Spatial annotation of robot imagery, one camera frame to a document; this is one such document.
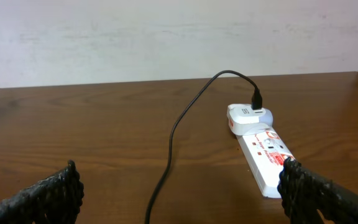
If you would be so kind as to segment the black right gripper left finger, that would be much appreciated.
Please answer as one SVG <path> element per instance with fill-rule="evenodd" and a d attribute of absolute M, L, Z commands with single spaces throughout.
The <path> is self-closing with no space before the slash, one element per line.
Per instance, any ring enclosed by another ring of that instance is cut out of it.
<path fill-rule="evenodd" d="M 0 201 L 0 224 L 75 224 L 84 185 L 73 160 L 36 184 Z"/>

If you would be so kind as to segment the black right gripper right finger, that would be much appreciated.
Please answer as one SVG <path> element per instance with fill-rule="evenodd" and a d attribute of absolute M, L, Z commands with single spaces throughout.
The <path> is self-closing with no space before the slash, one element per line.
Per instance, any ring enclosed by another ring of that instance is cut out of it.
<path fill-rule="evenodd" d="M 358 223 L 358 195 L 287 158 L 277 190 L 291 223 Z"/>

